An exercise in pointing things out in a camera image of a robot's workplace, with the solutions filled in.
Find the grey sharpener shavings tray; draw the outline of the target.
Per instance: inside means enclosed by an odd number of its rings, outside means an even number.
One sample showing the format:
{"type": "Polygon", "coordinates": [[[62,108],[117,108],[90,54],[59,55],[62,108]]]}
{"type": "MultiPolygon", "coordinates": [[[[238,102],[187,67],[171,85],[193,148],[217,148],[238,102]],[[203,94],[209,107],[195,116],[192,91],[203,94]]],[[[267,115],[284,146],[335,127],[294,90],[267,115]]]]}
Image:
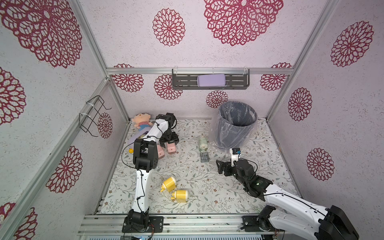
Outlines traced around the grey sharpener shavings tray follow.
{"type": "Polygon", "coordinates": [[[210,161],[210,156],[208,152],[201,152],[200,153],[200,159],[201,163],[207,163],[210,161]]]}

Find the green pencil sharpener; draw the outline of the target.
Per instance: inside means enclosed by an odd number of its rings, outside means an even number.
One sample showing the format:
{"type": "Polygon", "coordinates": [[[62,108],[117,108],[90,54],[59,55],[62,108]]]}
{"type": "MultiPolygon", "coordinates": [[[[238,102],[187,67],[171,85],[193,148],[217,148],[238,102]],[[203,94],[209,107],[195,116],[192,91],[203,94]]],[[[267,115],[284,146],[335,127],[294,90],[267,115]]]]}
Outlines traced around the green pencil sharpener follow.
{"type": "Polygon", "coordinates": [[[208,140],[206,137],[199,138],[199,150],[200,152],[206,152],[209,148],[208,140]]]}

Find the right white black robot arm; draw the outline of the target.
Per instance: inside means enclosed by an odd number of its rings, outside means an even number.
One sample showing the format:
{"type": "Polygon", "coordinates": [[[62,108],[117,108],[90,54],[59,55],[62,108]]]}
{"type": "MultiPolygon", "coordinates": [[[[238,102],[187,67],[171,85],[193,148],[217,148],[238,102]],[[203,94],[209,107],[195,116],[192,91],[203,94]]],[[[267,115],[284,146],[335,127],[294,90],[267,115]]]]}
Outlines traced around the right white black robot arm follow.
{"type": "Polygon", "coordinates": [[[283,230],[306,240],[357,240],[359,234],[345,212],[336,207],[316,205],[293,195],[256,174],[246,159],[216,161],[219,174],[235,177],[244,191],[267,203],[243,228],[269,232],[283,230]]]}

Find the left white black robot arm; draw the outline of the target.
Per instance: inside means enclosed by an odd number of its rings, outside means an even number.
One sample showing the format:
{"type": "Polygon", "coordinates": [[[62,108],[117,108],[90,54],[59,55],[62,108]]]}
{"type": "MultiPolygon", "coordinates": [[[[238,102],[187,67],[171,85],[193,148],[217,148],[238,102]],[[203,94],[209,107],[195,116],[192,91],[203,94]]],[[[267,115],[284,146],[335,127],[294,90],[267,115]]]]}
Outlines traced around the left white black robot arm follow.
{"type": "Polygon", "coordinates": [[[159,114],[154,121],[151,115],[140,113],[132,119],[138,129],[133,145],[133,168],[136,170],[136,191],[128,224],[146,228],[149,224],[149,188],[152,173],[158,165],[159,152],[164,148],[168,153],[176,152],[179,137],[174,131],[177,119],[173,113],[159,114]]]}

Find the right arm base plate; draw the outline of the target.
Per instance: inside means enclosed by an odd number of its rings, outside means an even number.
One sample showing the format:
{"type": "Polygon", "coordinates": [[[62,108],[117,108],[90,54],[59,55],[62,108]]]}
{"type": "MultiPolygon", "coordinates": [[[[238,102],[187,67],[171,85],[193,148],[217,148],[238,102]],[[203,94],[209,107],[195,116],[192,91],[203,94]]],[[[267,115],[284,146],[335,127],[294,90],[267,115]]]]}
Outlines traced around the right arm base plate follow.
{"type": "Polygon", "coordinates": [[[271,222],[266,217],[259,215],[242,216],[243,225],[241,230],[245,232],[274,232],[276,229],[272,226],[271,222]]]}

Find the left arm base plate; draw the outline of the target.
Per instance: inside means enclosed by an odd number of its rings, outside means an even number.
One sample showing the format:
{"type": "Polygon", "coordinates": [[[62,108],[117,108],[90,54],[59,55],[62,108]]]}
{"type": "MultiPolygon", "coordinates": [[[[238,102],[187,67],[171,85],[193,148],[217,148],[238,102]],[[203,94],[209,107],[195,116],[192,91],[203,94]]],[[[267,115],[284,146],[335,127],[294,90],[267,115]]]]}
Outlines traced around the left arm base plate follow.
{"type": "Polygon", "coordinates": [[[152,216],[149,212],[130,210],[125,217],[122,233],[161,233],[164,226],[163,216],[152,216]]]}

